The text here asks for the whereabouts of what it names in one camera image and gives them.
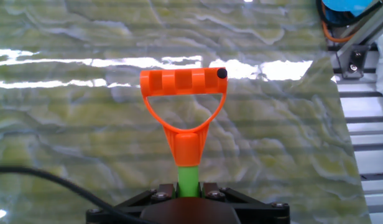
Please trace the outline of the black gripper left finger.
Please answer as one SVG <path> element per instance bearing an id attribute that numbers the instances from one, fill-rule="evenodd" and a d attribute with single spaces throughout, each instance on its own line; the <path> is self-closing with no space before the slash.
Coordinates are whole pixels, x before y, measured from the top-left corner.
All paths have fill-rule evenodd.
<path id="1" fill-rule="evenodd" d="M 123 203 L 115 205 L 114 208 L 135 218 L 139 218 L 146 207 L 165 202 L 178 197 L 178 184 L 160 184 L 157 189 L 146 190 Z M 102 208 L 89 209 L 86 212 L 86 224 L 118 224 L 129 223 L 122 221 Z"/>

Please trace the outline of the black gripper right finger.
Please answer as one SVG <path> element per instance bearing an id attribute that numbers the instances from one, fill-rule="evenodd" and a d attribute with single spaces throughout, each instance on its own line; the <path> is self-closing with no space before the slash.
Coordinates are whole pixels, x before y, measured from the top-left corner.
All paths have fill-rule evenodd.
<path id="1" fill-rule="evenodd" d="M 241 223 L 290 224 L 290 205 L 285 202 L 264 203 L 216 182 L 200 182 L 199 194 L 230 205 Z"/>

